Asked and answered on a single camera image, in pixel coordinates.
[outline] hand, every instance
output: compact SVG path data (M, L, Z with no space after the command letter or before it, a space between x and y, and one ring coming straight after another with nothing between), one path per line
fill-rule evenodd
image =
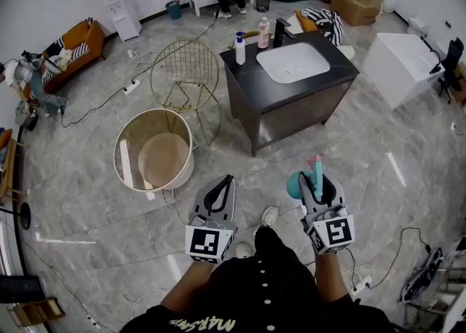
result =
M31 107L29 106L28 103L24 103L24 112L26 113L26 115L31 115Z

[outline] white sink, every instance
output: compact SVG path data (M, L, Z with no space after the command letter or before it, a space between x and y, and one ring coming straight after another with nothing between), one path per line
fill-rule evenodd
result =
M284 85L330 70L327 60L308 43L261 52L257 55L257 61L274 81Z

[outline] black faucet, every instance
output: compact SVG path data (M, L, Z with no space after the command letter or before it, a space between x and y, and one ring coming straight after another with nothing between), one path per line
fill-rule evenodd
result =
M296 37L285 27L290 27L291 25L283 20L283 18L277 19L277 24L275 25L275 38L274 38L274 48L280 47L283 44L283 34L285 34L290 39L295 39Z

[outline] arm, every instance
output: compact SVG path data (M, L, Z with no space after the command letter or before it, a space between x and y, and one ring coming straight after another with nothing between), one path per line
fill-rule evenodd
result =
M185 313L197 292L207 284L213 265L194 262L160 305L176 313Z
M12 83L12 88L16 91L20 99L23 100L24 107L26 111L29 113L28 99L24 96L23 90L21 90L21 86L18 83Z
M317 290L326 302L336 301L348 294L336 253L315 254L315 278Z

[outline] striped cloth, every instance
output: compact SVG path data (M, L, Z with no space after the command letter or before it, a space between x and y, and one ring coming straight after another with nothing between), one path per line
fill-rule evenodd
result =
M304 18L313 20L323 36L330 40L333 45L338 47L343 43L343 23L341 23L341 18L337 12L331 12L327 9L306 8L301 11L301 14Z
M59 56L51 57L50 61L52 61L52 63L57 65L58 61L60 61L60 57ZM42 84L46 85L48 82L50 82L50 80L52 80L53 77L55 77L57 75L58 74L52 73L48 69L45 69L44 73L42 73Z
M82 57L88 52L89 47L87 46L86 42L82 42L80 45L73 49L73 55L71 56L70 63L76 61L78 58Z

